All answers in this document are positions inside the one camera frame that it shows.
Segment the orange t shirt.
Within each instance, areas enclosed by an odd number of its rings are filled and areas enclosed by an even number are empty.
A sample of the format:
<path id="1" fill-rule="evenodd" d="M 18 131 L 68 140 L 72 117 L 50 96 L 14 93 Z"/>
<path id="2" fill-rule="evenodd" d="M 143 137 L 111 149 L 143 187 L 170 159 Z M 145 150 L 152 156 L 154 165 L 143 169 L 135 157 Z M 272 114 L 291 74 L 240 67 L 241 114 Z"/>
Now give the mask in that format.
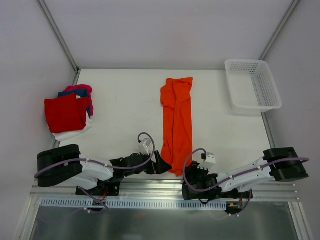
<path id="1" fill-rule="evenodd" d="M 162 159 L 171 166 L 169 171 L 180 177 L 184 163 L 193 151 L 191 90 L 193 78 L 168 78 L 160 90 L 163 107 Z"/>

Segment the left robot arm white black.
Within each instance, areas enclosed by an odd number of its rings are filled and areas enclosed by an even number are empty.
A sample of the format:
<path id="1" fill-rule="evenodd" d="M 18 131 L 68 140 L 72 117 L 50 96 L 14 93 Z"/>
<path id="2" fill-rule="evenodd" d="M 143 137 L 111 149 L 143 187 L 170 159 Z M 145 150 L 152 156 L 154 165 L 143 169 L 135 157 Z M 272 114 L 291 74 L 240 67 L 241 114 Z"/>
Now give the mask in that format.
<path id="1" fill-rule="evenodd" d="M 37 155 L 35 179 L 41 188 L 60 184 L 75 186 L 77 196 L 89 193 L 102 198 L 117 197 L 124 178 L 140 173 L 161 175 L 172 167 L 160 156 L 144 147 L 139 153 L 98 163 L 81 156 L 79 146 L 70 144 L 41 152 Z"/>

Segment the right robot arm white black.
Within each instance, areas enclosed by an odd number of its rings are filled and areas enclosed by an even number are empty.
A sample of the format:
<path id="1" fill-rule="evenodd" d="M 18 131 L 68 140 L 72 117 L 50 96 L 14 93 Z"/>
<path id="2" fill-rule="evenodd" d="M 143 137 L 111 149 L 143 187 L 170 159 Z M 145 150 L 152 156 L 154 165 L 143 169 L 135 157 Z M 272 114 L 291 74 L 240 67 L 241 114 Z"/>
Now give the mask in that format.
<path id="1" fill-rule="evenodd" d="M 184 165 L 182 196 L 186 201 L 199 200 L 202 204 L 220 199 L 248 199 L 252 189 L 263 183 L 295 182 L 308 178 L 304 163 L 293 147 L 271 148 L 254 162 L 224 173 L 210 173 L 216 163 L 213 153 L 201 149 L 201 162 Z"/>

